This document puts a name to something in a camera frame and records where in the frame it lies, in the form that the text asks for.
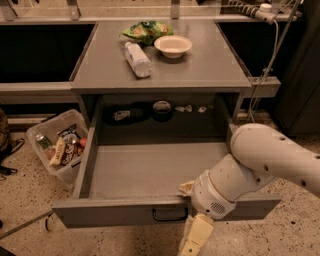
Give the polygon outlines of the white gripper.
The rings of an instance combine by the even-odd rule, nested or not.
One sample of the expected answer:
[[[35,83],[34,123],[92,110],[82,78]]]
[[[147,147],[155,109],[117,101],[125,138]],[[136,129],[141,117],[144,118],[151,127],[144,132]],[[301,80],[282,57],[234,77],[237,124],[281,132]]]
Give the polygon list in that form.
[[[180,184],[178,190],[184,196],[191,196],[192,206],[198,213],[203,213],[187,218],[178,256],[198,256],[213,231],[212,219],[224,218],[235,209],[236,203],[226,200],[216,190],[208,170],[203,172],[195,181],[191,180]]]

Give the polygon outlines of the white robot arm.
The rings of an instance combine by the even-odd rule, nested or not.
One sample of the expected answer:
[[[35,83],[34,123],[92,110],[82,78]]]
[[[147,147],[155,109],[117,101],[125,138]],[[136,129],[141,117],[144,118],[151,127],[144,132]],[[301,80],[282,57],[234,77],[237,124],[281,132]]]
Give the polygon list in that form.
[[[232,212],[241,197],[276,178],[320,197],[320,158],[269,126],[240,126],[231,136],[230,152],[225,157],[179,186],[197,214],[186,220],[177,256],[197,256],[216,220]]]

